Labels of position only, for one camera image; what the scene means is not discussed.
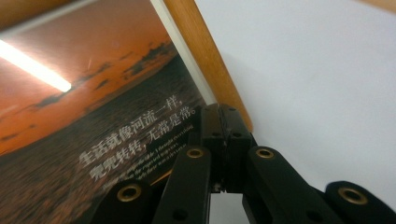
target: screw hole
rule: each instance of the screw hole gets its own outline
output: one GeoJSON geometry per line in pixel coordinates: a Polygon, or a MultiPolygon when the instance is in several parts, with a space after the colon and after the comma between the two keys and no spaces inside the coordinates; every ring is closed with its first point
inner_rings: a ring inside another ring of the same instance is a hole
{"type": "Polygon", "coordinates": [[[187,151],[187,156],[190,158],[200,158],[203,155],[204,152],[199,148],[194,148],[187,151]]]}
{"type": "Polygon", "coordinates": [[[256,154],[264,159],[271,159],[274,157],[274,152],[269,149],[260,148],[256,151],[256,154]]]}
{"type": "Polygon", "coordinates": [[[367,198],[362,193],[351,188],[340,188],[338,194],[347,202],[354,204],[367,204],[367,198]]]}
{"type": "Polygon", "coordinates": [[[117,198],[123,203],[128,203],[137,199],[141,193],[142,189],[138,185],[132,184],[120,189],[117,198]]]}
{"type": "Polygon", "coordinates": [[[189,214],[187,213],[187,211],[185,211],[183,209],[177,209],[173,213],[173,219],[177,220],[177,221],[184,221],[187,219],[188,215],[189,214]]]}
{"type": "Polygon", "coordinates": [[[323,217],[315,211],[307,211],[306,216],[314,222],[320,223],[323,221],[323,217]]]}

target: white wall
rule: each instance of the white wall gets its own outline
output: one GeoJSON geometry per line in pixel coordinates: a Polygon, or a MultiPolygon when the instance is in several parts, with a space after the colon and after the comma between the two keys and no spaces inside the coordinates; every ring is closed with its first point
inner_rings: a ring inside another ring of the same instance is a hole
{"type": "Polygon", "coordinates": [[[396,14],[350,0],[196,3],[258,143],[318,189],[351,181],[396,210],[396,14]]]}

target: wooden edge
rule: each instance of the wooden edge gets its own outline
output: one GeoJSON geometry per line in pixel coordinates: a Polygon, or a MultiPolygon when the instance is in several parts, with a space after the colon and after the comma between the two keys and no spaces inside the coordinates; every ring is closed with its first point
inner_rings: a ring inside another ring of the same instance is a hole
{"type": "Polygon", "coordinates": [[[395,0],[359,0],[363,3],[371,4],[376,7],[383,8],[387,11],[396,13],[396,1],[395,0]]]}
{"type": "Polygon", "coordinates": [[[220,104],[239,110],[247,128],[253,125],[233,80],[221,59],[219,50],[193,0],[163,0],[177,29],[201,69],[210,89],[220,104]]]}

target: white border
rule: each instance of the white border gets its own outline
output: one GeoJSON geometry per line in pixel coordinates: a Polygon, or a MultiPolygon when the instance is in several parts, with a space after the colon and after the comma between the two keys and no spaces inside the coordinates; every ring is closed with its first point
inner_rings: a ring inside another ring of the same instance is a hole
{"type": "Polygon", "coordinates": [[[191,77],[194,80],[199,92],[202,94],[205,102],[208,105],[214,104],[216,102],[215,95],[207,84],[206,79],[201,72],[201,69],[198,67],[198,64],[194,60],[180,31],[177,29],[175,21],[173,20],[165,3],[163,2],[163,0],[150,1],[151,4],[154,6],[155,10],[157,11],[161,21],[163,22],[166,31],[170,35],[173,43],[175,44],[176,49],[181,56],[181,59],[183,60],[184,64],[186,64],[187,69],[189,70],[191,77]]]}

